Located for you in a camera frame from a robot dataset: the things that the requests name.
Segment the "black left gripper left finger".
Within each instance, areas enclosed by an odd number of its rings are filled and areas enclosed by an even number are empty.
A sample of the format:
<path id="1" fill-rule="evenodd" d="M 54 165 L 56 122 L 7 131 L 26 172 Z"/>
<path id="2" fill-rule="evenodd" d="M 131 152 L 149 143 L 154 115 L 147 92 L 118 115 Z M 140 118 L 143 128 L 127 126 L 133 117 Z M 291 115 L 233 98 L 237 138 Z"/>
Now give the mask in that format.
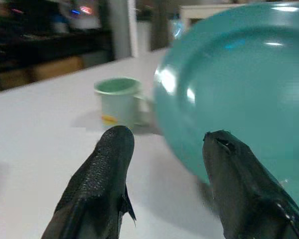
<path id="1" fill-rule="evenodd" d="M 136 220 L 126 186 L 134 145 L 126 126 L 103 133 L 69 180 L 42 238 L 119 238 L 124 214 Z"/>

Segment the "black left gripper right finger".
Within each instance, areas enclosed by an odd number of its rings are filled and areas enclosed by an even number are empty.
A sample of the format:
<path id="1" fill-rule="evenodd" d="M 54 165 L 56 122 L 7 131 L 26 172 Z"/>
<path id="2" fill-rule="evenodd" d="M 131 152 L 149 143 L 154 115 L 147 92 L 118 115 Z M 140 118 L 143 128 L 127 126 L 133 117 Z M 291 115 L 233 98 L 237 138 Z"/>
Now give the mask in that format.
<path id="1" fill-rule="evenodd" d="M 203 160 L 227 239 L 299 239 L 299 207 L 250 147 L 207 132 Z"/>

